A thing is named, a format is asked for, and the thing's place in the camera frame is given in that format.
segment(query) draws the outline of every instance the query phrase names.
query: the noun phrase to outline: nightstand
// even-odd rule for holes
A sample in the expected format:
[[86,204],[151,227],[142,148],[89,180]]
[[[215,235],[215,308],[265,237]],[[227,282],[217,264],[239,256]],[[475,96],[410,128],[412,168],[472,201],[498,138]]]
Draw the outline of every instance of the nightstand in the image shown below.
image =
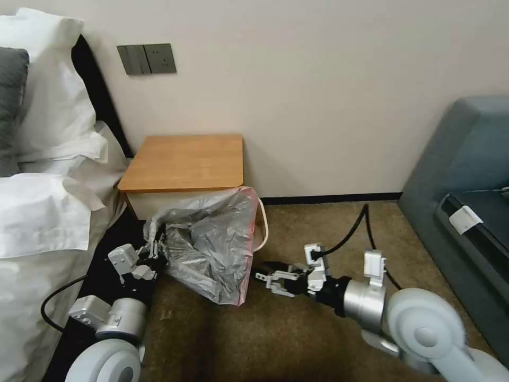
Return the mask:
[[138,219],[147,219],[175,198],[183,199],[244,183],[242,135],[149,136],[118,189]]

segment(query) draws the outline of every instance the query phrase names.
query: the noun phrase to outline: baseboard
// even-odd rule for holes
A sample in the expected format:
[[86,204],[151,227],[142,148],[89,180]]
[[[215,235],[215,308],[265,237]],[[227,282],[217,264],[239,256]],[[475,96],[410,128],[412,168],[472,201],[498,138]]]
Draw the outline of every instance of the baseboard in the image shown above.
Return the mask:
[[261,198],[265,205],[277,204],[319,204],[339,202],[395,201],[402,193],[346,194],[319,196],[282,196]]

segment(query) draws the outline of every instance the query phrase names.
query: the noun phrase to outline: wooden top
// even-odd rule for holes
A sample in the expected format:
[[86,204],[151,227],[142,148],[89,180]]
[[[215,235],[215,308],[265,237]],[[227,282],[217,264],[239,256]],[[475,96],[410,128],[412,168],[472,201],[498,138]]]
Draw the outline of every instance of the wooden top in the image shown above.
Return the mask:
[[125,193],[199,191],[243,183],[242,135],[149,136],[118,189]]

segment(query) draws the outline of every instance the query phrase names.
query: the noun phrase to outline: black cable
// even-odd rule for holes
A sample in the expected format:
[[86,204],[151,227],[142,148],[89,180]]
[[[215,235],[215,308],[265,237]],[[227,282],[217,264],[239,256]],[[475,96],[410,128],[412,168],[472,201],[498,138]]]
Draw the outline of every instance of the black cable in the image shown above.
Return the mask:
[[[313,260],[317,260],[320,257],[323,257],[325,255],[329,255],[332,252],[337,251],[339,248],[341,248],[343,245],[345,245],[346,242],[355,233],[355,231],[357,230],[357,228],[359,227],[359,225],[360,225],[360,223],[362,221],[362,218],[364,218],[364,217],[366,218],[365,219],[365,222],[366,222],[366,231],[367,231],[367,236],[369,237],[369,240],[370,240],[371,248],[372,249],[376,249],[375,240],[373,239],[373,232],[371,231],[370,207],[366,203],[366,204],[364,204],[362,206],[361,212],[360,212],[359,216],[357,217],[357,220],[355,221],[355,223],[352,226],[352,228],[350,228],[350,231],[346,234],[346,236],[339,243],[337,243],[332,248],[327,249],[326,251],[322,251],[322,252],[313,251],[311,253],[311,258]],[[385,273],[386,273],[387,278],[389,279],[389,281],[392,283],[392,285],[394,285],[396,287],[396,289],[401,290],[401,285],[394,279],[394,277],[392,277],[391,273],[389,272],[389,270],[387,268],[385,269]]]
[[59,332],[64,332],[64,328],[61,327],[60,325],[54,323],[51,318],[48,317],[48,315],[46,314],[46,304],[49,302],[49,300],[51,300],[53,297],[55,297],[57,294],[59,294],[60,292],[62,292],[63,290],[71,287],[72,285],[76,284],[76,283],[79,283],[80,281],[82,280],[85,280],[86,278],[88,277],[88,275],[83,275],[79,278],[77,278],[76,280],[73,280],[71,282],[68,282],[67,284],[61,286],[60,288],[58,288],[55,292],[53,292],[52,294],[50,294],[48,297],[46,297],[46,299],[42,302],[42,305],[41,305],[41,316],[42,316],[42,319],[51,327],[55,328],[56,330],[58,330]]

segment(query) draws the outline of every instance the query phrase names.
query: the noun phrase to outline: trash bag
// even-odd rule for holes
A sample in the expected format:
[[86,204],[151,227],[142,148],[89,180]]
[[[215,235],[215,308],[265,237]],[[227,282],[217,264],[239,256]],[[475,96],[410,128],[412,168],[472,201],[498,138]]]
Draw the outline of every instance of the trash bag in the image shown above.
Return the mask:
[[217,304],[245,301],[253,257],[258,196],[238,187],[176,200],[143,228],[152,242],[166,224],[166,272]]

